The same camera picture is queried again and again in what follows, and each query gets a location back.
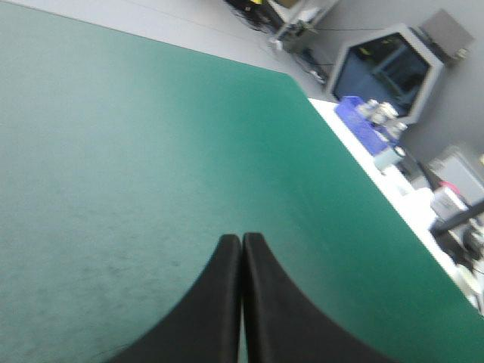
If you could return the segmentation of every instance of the gray wall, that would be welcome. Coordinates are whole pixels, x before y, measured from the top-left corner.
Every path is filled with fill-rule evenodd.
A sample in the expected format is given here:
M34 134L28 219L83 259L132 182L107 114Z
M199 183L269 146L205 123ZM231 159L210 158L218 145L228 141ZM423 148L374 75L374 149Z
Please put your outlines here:
M318 25L324 29L384 28L394 23L417 27L440 8L448 11L476 41L469 47L468 59L447 69L436 100L404 137L404 144L423 161L437 157L450 144L466 144L475 155L484 153L484 2L340 0ZM310 47L321 63L334 62L341 43L363 33L368 31L320 30Z

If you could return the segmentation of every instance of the desk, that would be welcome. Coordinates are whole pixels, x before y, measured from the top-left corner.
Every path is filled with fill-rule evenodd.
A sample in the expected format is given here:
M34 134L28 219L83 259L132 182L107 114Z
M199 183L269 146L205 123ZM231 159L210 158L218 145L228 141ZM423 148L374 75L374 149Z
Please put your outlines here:
M483 356L482 319L289 76L4 2L0 34L0 361L102 361L244 231L381 352Z

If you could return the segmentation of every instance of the black rubber pad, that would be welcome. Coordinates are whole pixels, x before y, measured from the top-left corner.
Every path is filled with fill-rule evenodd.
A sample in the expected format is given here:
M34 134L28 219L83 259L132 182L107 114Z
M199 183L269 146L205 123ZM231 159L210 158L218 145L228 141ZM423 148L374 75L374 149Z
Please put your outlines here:
M111 362L232 363L240 331L240 240L220 238L211 260L177 306Z
M250 363L391 362L319 311L258 233L245 234L244 322Z

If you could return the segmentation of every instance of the black cable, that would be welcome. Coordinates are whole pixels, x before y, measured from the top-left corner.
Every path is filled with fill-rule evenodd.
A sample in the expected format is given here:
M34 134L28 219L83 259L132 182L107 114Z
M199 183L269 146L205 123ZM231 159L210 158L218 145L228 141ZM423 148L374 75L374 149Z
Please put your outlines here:
M367 30L367 31L375 31L375 30L383 30L385 28L353 28L353 29L349 29L349 28L346 28L346 29L331 29L331 28L314 28L316 30L324 30L326 32L356 32L356 31L360 31L360 30Z
M302 70L303 70L305 73L311 74L311 73L310 73L310 71L306 69L306 67L304 66L304 64L302 64L301 62L299 62L299 61L297 60L297 56L296 56L294 53L291 53L290 55L291 55L291 57L294 59L294 61L295 61L296 63L298 63L298 64L299 64L299 66L302 68Z
M303 65L302 65L302 64L301 64L301 63L298 61L298 59L301 59L302 61L305 61L307 64L310 64L310 65L312 65L312 66L320 66L320 67L322 67L322 66L333 66L333 65L334 65L333 63L312 63L312 62L310 62L309 60L304 59L303 57L298 57L298 56L297 56L295 53L291 53L291 56L293 57L294 61L295 61L296 63L298 63L298 64L301 66L302 70L304 70L306 73L309 73L309 72L305 70L305 69L306 69L306 67L304 67L304 66L303 66Z

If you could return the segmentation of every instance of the small device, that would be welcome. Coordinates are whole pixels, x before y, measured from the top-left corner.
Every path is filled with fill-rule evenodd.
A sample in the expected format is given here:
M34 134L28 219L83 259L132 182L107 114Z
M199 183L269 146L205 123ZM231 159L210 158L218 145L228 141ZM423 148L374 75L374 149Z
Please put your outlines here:
M392 105L404 124L416 123L444 64L404 24L346 43L327 84L333 101L359 96Z

